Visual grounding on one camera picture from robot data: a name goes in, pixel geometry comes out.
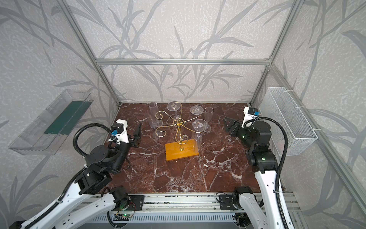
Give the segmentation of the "round wine glass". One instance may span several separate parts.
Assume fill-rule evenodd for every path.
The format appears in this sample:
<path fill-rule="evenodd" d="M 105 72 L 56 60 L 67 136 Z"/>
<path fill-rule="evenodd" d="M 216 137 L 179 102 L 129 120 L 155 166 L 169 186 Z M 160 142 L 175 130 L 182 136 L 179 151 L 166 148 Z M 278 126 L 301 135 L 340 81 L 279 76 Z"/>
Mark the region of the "round wine glass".
<path fill-rule="evenodd" d="M 210 121 L 212 120 L 213 112 L 214 112 L 214 110 L 212 107 L 205 108 L 205 120 L 207 122 L 207 129 L 205 130 L 206 133 L 209 133 L 212 130 L 212 128 L 210 126 Z"/>

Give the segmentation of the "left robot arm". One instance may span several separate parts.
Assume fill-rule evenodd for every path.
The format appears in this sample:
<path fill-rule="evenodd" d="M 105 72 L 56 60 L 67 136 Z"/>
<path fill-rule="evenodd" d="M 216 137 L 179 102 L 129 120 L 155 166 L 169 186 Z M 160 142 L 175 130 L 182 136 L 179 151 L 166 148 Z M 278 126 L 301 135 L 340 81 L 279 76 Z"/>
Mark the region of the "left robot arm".
<path fill-rule="evenodd" d="M 99 145 L 89 154 L 81 150 L 78 139 L 82 132 L 100 127 L 110 134 L 109 145 Z M 142 125 L 133 135 L 127 133 L 127 121 L 119 119 L 111 127 L 91 123 L 81 127 L 73 137 L 74 149 L 84 157 L 85 166 L 67 183 L 61 195 L 44 210 L 30 218 L 14 222 L 12 229 L 76 229 L 94 217 L 117 208 L 126 208 L 130 198 L 124 187 L 111 189 L 95 202 L 76 210 L 82 202 L 98 194 L 121 172 L 131 148 L 138 148 L 142 140 Z"/>

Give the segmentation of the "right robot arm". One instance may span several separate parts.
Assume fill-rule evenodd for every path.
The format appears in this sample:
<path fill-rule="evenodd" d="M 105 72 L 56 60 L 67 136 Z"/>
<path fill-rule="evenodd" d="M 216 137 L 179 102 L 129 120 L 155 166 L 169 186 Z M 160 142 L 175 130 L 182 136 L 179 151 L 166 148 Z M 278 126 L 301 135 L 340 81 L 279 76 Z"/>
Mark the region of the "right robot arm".
<path fill-rule="evenodd" d="M 271 124 L 275 124 L 284 137 L 284 149 L 280 160 L 269 148 L 272 136 Z M 225 131 L 248 148 L 246 157 L 259 184 L 264 207 L 247 188 L 238 188 L 233 203 L 245 211 L 247 221 L 255 229 L 292 229 L 294 225 L 288 213 L 280 184 L 280 176 L 288 150 L 285 129 L 269 117 L 257 117 L 240 124 L 238 120 L 224 117 Z"/>

